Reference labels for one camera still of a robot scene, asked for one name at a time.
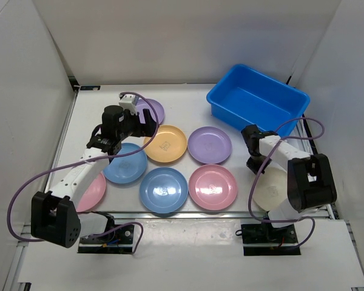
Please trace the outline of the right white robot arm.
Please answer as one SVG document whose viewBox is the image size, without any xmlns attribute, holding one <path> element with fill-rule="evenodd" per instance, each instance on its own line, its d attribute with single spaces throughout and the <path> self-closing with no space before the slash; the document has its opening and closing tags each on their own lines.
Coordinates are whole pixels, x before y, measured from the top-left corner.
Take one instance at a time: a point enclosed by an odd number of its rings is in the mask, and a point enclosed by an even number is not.
<svg viewBox="0 0 364 291">
<path fill-rule="evenodd" d="M 318 207 L 334 203 L 337 199 L 329 159 L 324 154 L 312 155 L 290 145 L 287 137 L 274 131 L 262 132 L 253 125 L 241 131 L 250 154 L 247 167 L 255 174 L 249 201 L 260 175 L 273 161 L 287 174 L 287 197 L 280 205 L 266 213 L 264 218 L 254 218 L 263 224 L 261 237 L 270 243 L 281 237 L 282 228 L 305 218 L 305 213 Z"/>
</svg>

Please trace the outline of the cream white plate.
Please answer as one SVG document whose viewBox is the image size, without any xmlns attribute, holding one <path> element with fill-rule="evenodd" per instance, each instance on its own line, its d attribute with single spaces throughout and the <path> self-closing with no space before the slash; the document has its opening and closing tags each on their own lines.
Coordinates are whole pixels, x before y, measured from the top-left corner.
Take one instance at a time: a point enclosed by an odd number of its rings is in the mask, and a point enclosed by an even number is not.
<svg viewBox="0 0 364 291">
<path fill-rule="evenodd" d="M 262 173 L 255 186 L 252 199 L 263 210 L 278 207 L 287 198 L 287 173 L 269 167 Z"/>
</svg>

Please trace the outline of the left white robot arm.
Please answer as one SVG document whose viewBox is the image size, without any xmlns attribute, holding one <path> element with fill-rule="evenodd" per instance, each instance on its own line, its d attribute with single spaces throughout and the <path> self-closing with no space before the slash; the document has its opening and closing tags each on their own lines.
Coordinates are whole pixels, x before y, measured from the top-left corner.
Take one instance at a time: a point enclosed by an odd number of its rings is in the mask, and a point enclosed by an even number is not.
<svg viewBox="0 0 364 291">
<path fill-rule="evenodd" d="M 31 203 L 31 234 L 33 237 L 65 248 L 85 236 L 107 243 L 114 239 L 118 227 L 103 212 L 81 213 L 78 204 L 96 177 L 120 157 L 122 142 L 130 137 L 153 139 L 159 128 L 153 107 L 140 114 L 120 105 L 104 108 L 102 123 L 97 125 L 80 160 L 47 192 L 37 192 Z"/>
</svg>

